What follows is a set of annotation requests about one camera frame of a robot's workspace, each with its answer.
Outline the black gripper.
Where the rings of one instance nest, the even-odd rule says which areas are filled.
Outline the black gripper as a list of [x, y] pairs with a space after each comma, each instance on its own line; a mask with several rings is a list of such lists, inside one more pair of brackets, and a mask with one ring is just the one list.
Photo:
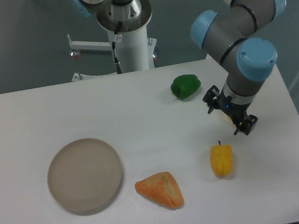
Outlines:
[[249, 103], [246, 97], [234, 93], [229, 88], [228, 83], [223, 86], [221, 92], [216, 85], [210, 87], [203, 97], [203, 102], [208, 106], [208, 114], [211, 114], [215, 109], [221, 109], [230, 117], [236, 126], [234, 135], [241, 132], [249, 135], [258, 121], [257, 116], [247, 114]]

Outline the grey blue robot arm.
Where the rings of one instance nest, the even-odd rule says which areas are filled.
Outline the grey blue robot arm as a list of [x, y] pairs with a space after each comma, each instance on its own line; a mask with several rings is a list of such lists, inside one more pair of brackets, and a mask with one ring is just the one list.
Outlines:
[[[210, 111], [221, 110], [237, 132], [250, 134], [257, 117], [247, 109], [269, 77], [277, 55], [274, 46], [254, 37], [286, 7], [286, 0], [224, 0], [229, 11], [201, 13], [191, 26], [191, 39], [207, 52], [228, 77], [222, 89], [211, 87], [203, 100]], [[105, 29], [107, 43], [89, 43], [85, 49], [112, 53], [118, 74], [151, 69], [155, 41], [147, 36], [152, 16], [149, 0], [72, 0], [83, 16], [95, 14]]]

